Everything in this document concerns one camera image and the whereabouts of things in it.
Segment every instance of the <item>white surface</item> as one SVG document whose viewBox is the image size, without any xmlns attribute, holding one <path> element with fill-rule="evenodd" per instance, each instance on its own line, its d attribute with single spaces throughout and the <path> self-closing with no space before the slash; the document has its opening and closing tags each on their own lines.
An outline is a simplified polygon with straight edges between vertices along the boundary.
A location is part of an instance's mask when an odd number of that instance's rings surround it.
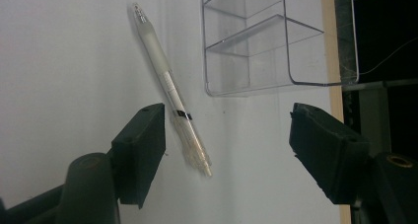
<svg viewBox="0 0 418 224">
<path fill-rule="evenodd" d="M 288 144 L 294 102 L 329 109 L 327 89 L 251 98 L 204 92 L 199 0 L 0 0 L 0 196 L 7 207 L 64 182 L 143 107 L 167 103 L 127 8 L 153 21 L 213 162 L 186 167 L 170 122 L 167 156 L 127 223 L 338 223 Z"/>
</svg>

